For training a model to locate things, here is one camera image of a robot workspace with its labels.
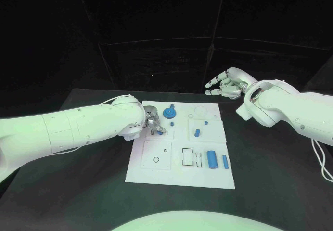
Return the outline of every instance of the white board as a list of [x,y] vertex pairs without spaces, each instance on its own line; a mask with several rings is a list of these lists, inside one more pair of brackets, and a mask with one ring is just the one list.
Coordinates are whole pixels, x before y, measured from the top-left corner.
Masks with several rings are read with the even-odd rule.
[[[163,117],[171,104],[176,110],[173,119]],[[235,189],[220,105],[155,101],[143,101],[143,105],[156,106],[168,132],[159,135],[146,128],[140,133],[133,143],[126,182]],[[217,169],[208,164],[211,150],[217,153]],[[224,167],[224,155],[230,169]]]

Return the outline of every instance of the small blue piece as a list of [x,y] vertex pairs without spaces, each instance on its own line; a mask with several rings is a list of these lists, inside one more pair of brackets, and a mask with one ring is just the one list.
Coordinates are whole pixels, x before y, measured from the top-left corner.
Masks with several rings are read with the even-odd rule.
[[211,169],[215,169],[220,167],[218,160],[217,160],[217,153],[215,151],[207,152],[207,158],[208,158],[208,165]]
[[224,169],[230,169],[227,155],[224,155],[222,158],[224,158]]
[[195,137],[199,137],[199,134],[201,134],[201,129],[197,129]]
[[163,116],[168,119],[175,118],[175,116],[176,116],[176,110],[173,108],[166,108],[165,111],[163,111]]

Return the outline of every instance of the robotic hand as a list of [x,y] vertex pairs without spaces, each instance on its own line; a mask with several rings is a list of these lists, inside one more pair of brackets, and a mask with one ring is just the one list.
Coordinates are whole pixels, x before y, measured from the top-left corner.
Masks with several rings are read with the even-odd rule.
[[143,106],[132,95],[100,105],[0,119],[0,182],[32,160],[73,152],[116,135],[130,141],[146,127],[166,132],[156,107]]
[[244,120],[254,118],[267,127],[284,120],[299,134],[333,146],[333,96],[300,93],[277,79],[259,82],[235,67],[209,81],[207,88],[218,82],[221,88],[207,90],[205,93],[234,100],[244,92],[244,104],[237,110]]

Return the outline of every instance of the table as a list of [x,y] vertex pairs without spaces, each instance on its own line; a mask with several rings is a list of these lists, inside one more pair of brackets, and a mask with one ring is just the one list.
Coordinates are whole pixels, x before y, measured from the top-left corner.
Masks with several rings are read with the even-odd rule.
[[286,122],[267,128],[244,121],[241,99],[204,94],[74,89],[61,109],[123,94],[220,104],[237,189],[126,183],[133,141],[117,136],[21,168],[0,200],[2,230],[109,231],[175,210],[227,213],[289,231],[332,230],[333,184],[322,177],[310,139]]

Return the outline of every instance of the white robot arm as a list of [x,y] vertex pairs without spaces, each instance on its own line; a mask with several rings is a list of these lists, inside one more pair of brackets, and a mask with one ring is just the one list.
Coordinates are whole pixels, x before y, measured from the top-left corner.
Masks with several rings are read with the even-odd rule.
[[259,82],[235,67],[209,81],[207,88],[218,82],[221,88],[205,93],[237,99],[244,92],[244,104],[237,113],[246,120],[254,118],[267,127],[284,120],[299,134],[333,146],[333,96],[300,93],[277,79]]
[[145,127],[166,132],[153,106],[143,106],[130,95],[113,99],[100,105],[0,120],[0,182],[35,159],[116,135],[130,141]]

